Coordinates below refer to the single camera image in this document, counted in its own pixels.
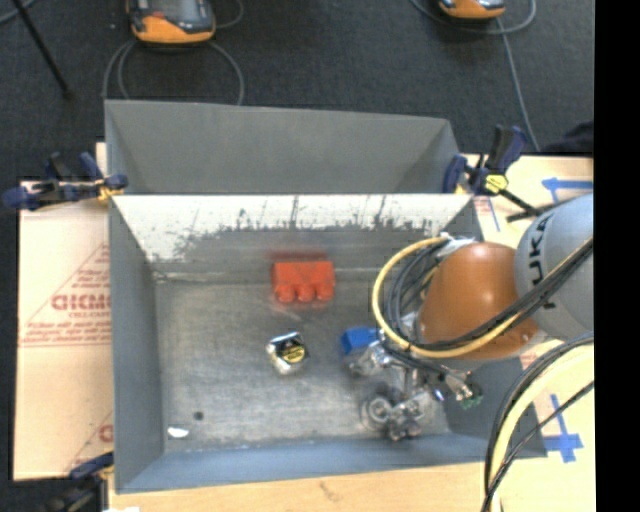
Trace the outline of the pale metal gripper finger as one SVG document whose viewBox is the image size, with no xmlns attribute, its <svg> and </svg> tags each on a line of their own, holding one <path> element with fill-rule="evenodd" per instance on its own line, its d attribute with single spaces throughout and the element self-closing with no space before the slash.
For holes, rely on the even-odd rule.
<svg viewBox="0 0 640 512">
<path fill-rule="evenodd" d="M 386 426 L 391 411 L 402 398 L 402 392 L 394 386 L 376 385 L 361 400 L 361 421 L 365 426 Z"/>
<path fill-rule="evenodd" d="M 430 403 L 417 401 L 398 403 L 388 414 L 386 436 L 394 442 L 419 437 L 434 417 L 435 409 Z"/>
</svg>

